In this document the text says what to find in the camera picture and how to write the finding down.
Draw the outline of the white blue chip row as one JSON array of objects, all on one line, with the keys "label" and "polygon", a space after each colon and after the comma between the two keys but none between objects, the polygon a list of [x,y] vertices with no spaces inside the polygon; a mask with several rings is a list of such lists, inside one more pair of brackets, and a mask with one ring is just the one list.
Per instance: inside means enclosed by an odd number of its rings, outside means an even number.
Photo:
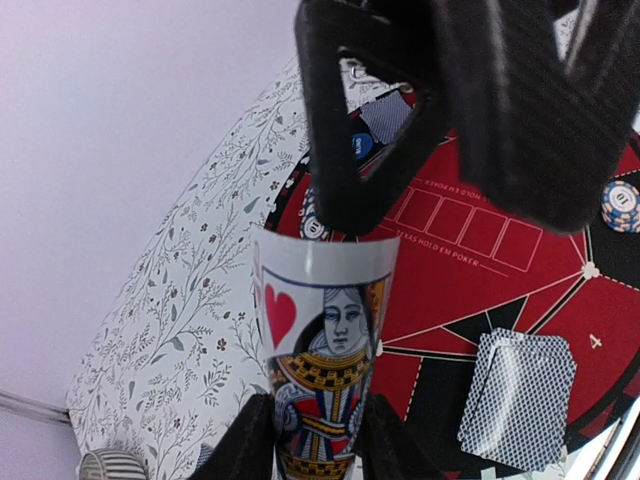
[{"label": "white blue chip row", "polygon": [[313,189],[309,187],[304,193],[302,207],[299,210],[299,234],[303,240],[327,241],[331,229],[318,220],[314,201],[315,193]]}]

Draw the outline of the floral patterned tablecloth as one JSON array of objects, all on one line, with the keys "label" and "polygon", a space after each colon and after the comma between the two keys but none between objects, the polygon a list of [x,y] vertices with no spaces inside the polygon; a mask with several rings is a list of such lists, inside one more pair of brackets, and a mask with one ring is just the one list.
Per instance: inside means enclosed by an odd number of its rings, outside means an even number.
[{"label": "floral patterned tablecloth", "polygon": [[169,210],[67,396],[82,451],[184,479],[266,388],[252,295],[255,225],[301,238],[310,187],[299,69],[274,79]]}]

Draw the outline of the white blue chip stack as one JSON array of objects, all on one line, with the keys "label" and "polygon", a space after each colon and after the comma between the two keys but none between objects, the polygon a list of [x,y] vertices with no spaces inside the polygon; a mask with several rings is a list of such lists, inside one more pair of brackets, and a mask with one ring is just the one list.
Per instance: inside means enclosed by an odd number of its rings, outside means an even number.
[{"label": "white blue chip stack", "polygon": [[601,217],[612,230],[639,232],[639,190],[628,182],[608,183],[601,197]]}]

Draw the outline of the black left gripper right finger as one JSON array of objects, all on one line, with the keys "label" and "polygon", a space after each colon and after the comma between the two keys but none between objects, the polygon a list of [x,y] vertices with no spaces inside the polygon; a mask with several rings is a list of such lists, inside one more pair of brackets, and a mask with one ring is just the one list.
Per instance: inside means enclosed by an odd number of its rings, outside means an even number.
[{"label": "black left gripper right finger", "polygon": [[367,395],[359,432],[363,478],[444,479],[384,395]]}]

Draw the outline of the queen of hearts card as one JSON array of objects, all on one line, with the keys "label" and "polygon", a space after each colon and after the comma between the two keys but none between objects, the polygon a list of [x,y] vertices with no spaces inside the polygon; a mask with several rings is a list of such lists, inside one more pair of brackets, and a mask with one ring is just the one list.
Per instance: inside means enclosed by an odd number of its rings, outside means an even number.
[{"label": "queen of hearts card", "polygon": [[278,476],[349,479],[400,241],[252,237]]}]

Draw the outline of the blue small blind button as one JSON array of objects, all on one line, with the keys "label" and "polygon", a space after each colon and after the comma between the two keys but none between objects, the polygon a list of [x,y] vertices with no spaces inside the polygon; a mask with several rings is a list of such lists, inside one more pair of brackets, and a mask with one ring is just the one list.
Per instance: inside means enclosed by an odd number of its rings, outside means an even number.
[{"label": "blue small blind button", "polygon": [[366,159],[374,147],[373,138],[367,133],[352,136],[352,150],[357,161]]}]

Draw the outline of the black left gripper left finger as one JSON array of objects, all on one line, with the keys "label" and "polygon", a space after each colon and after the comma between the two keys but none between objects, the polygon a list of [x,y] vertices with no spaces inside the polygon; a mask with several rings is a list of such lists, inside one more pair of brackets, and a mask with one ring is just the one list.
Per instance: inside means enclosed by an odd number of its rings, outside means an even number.
[{"label": "black left gripper left finger", "polygon": [[275,444],[272,411],[269,394],[252,395],[190,479],[271,479]]}]

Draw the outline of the round red black poker mat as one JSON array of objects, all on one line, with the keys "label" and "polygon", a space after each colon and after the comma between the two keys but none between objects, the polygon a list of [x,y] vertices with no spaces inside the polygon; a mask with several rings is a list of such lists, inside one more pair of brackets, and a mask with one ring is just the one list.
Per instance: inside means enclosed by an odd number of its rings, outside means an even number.
[{"label": "round red black poker mat", "polygon": [[457,438],[480,337],[496,328],[556,335],[577,364],[560,463],[639,394],[639,238],[601,219],[559,236],[492,206],[458,178],[447,135],[372,232],[401,246],[373,388],[452,479],[517,478]]}]

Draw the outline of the blue card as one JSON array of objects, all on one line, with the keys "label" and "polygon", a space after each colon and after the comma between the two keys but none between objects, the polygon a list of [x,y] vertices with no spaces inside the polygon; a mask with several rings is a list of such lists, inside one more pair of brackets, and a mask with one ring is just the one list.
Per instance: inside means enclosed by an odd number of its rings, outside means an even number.
[{"label": "blue card", "polygon": [[411,113],[412,108],[399,91],[392,91],[360,107],[360,117],[374,139],[383,145],[393,142]]},{"label": "blue card", "polygon": [[482,334],[457,433],[461,451],[522,471],[558,462],[576,370],[560,336]]}]

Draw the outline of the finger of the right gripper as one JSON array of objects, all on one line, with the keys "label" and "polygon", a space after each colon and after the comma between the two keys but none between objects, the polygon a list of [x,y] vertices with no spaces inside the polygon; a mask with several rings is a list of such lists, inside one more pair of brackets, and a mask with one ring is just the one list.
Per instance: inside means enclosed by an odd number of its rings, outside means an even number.
[{"label": "finger of the right gripper", "polygon": [[[319,220],[366,235],[451,129],[431,9],[425,1],[303,1],[294,30]],[[416,94],[415,108],[366,178],[352,149],[343,58],[386,83],[408,83]]]},{"label": "finger of the right gripper", "polygon": [[558,233],[586,226],[639,107],[639,5],[584,1],[565,54],[546,1],[438,1],[460,176]]}]

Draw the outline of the striped ceramic mug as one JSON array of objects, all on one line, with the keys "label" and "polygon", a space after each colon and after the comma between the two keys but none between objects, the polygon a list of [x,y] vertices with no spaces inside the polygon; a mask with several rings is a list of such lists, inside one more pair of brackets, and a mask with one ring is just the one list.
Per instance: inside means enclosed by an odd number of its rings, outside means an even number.
[{"label": "striped ceramic mug", "polygon": [[89,451],[79,465],[80,480],[146,480],[141,463],[130,453],[115,449]]}]

